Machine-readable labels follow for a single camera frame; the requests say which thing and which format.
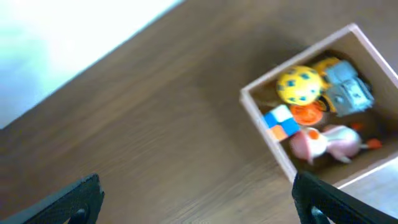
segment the rubik's cube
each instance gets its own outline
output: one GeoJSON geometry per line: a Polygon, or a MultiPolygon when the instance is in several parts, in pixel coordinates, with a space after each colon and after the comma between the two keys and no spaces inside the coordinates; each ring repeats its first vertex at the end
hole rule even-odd
{"type": "Polygon", "coordinates": [[[299,124],[286,105],[280,105],[264,115],[269,131],[276,139],[282,141],[300,130],[299,124]]]}

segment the open box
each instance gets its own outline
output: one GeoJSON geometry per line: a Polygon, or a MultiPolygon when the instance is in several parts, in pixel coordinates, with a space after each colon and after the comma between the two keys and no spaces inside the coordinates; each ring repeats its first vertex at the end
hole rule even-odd
{"type": "Polygon", "coordinates": [[[297,171],[308,170],[321,180],[342,188],[381,169],[398,156],[398,77],[356,24],[342,28],[253,81],[241,90],[240,100],[291,182],[297,171]],[[291,66],[305,65],[328,50],[341,52],[352,61],[359,74],[371,84],[375,101],[373,107],[363,113],[342,118],[328,115],[320,126],[325,123],[348,125],[361,122],[365,127],[362,136],[379,138],[383,147],[361,151],[350,164],[342,164],[325,154],[314,160],[314,166],[310,166],[292,155],[288,139],[279,142],[267,132],[268,127],[262,117],[270,108],[259,102],[262,97],[268,97],[264,90],[275,89],[275,82],[281,73],[291,66]]]}

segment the orange round toy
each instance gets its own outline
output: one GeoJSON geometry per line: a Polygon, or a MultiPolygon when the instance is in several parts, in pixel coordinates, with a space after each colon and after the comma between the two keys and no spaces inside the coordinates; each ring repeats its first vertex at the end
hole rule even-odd
{"type": "Polygon", "coordinates": [[[323,112],[320,110],[320,105],[317,102],[306,106],[291,105],[290,110],[294,120],[298,124],[306,126],[318,123],[323,117],[323,112]]]}

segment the wood grain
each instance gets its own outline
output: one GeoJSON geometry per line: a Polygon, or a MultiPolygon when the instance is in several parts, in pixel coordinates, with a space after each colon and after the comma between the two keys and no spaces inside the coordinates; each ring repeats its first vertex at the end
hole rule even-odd
{"type": "Polygon", "coordinates": [[[0,217],[97,172],[98,223],[299,222],[239,89],[350,22],[395,67],[397,5],[183,3],[0,132],[0,217]]]}

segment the plush toy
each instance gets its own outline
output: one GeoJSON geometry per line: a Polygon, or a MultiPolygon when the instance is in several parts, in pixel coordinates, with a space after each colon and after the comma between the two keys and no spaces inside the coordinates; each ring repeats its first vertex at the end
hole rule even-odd
{"type": "Polygon", "coordinates": [[[327,126],[323,133],[315,128],[304,128],[290,140],[293,154],[313,164],[313,159],[329,152],[336,160],[350,163],[350,157],[357,155],[361,149],[378,149],[381,142],[370,139],[362,143],[359,134],[343,125],[327,126]]]}

